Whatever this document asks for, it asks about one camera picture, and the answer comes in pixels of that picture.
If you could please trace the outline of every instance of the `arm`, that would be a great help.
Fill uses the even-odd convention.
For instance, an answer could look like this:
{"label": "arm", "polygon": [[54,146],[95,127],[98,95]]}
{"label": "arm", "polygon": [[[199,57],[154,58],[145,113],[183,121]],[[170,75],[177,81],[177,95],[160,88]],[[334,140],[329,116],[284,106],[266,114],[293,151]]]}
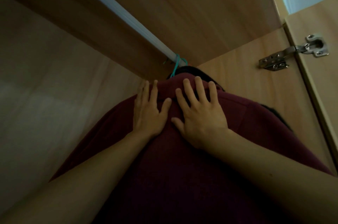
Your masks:
{"label": "arm", "polygon": [[191,108],[182,91],[176,90],[185,123],[178,118],[172,122],[182,136],[194,147],[230,165],[299,221],[336,223],[338,179],[256,145],[228,129],[215,84],[209,83],[209,102],[201,78],[196,77],[195,81],[199,101],[189,80],[183,81]]}
{"label": "arm", "polygon": [[0,223],[91,223],[133,160],[161,133],[171,100],[165,100],[159,113],[157,92],[155,81],[149,99],[145,83],[135,100],[133,131],[124,139],[46,184],[5,213]]}

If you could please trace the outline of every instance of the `person's left hand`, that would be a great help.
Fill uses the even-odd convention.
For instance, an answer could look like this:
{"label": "person's left hand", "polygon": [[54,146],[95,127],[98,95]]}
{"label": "person's left hand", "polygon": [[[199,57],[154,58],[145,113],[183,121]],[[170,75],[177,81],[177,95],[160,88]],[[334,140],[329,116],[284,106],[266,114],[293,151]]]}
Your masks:
{"label": "person's left hand", "polygon": [[149,81],[146,81],[143,89],[137,94],[134,102],[133,132],[140,132],[149,138],[162,132],[168,118],[171,99],[167,98],[163,102],[161,112],[159,112],[157,93],[157,81],[154,81],[149,99]]}

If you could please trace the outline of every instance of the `maroon garment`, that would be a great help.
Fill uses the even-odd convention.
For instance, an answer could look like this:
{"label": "maroon garment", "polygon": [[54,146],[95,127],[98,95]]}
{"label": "maroon garment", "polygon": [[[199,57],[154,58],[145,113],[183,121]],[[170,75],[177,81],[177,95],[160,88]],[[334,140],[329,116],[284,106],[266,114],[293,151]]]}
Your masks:
{"label": "maroon garment", "polygon": [[[263,193],[226,164],[189,145],[170,122],[172,117],[183,119],[175,89],[183,90],[184,78],[195,89],[194,76],[187,73],[158,83],[158,108],[167,97],[173,99],[164,130],[139,154],[94,223],[289,223]],[[209,95],[206,82],[204,87]],[[53,178],[131,132],[134,99],[121,102],[105,114]],[[330,173],[293,132],[260,104],[220,89],[218,100],[234,132]]]}

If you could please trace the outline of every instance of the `hinge mounting plate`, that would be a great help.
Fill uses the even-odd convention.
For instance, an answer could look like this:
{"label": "hinge mounting plate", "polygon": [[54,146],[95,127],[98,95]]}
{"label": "hinge mounting plate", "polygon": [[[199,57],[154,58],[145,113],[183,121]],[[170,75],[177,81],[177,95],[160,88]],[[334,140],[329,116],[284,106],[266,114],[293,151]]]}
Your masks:
{"label": "hinge mounting plate", "polygon": [[270,71],[278,71],[288,68],[286,59],[292,57],[294,54],[312,54],[315,57],[322,57],[328,55],[327,44],[319,34],[311,34],[305,37],[306,43],[299,46],[290,46],[282,51],[276,52],[268,57],[259,60],[259,67]]}

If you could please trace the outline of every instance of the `forearm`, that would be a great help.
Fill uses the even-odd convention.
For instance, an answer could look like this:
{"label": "forearm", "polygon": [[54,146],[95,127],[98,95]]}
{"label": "forearm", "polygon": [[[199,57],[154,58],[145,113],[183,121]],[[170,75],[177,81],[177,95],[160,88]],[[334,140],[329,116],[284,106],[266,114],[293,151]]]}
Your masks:
{"label": "forearm", "polygon": [[304,223],[335,223],[338,181],[258,146],[234,132],[216,139],[207,151],[219,158]]}
{"label": "forearm", "polygon": [[1,223],[90,223],[148,141],[129,133],[22,201]]}

